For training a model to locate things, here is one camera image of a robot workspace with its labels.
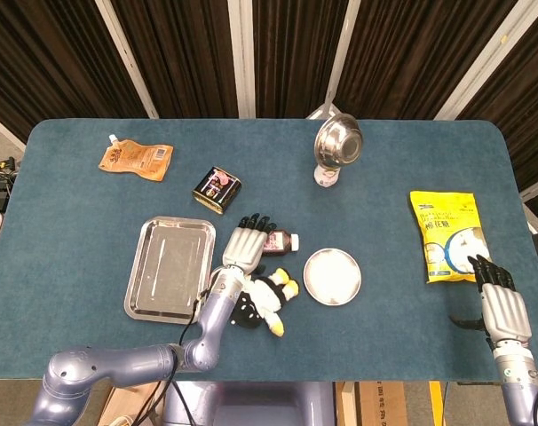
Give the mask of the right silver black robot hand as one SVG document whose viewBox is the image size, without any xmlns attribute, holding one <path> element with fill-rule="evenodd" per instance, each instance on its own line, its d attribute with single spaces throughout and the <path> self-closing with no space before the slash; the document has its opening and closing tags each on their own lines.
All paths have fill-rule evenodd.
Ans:
<svg viewBox="0 0 538 426">
<path fill-rule="evenodd" d="M 505 341 L 515 341 L 527 347 L 533 334 L 526 303 L 511 274 L 481 255 L 467 259 L 478 286 L 481 316 L 479 319 L 459 319 L 450 315 L 451 322 L 461 329 L 483 332 L 492 350 Z"/>
</svg>

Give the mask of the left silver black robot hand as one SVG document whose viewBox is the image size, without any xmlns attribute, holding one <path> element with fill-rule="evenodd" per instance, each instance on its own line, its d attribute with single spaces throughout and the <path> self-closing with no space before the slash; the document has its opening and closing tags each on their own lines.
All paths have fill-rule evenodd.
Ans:
<svg viewBox="0 0 538 426">
<path fill-rule="evenodd" d="M 269 216 L 254 213 L 243 217 L 225 247 L 222 265 L 238 268 L 244 274 L 253 272 L 260 262 L 268 235 L 275 227 Z"/>
</svg>

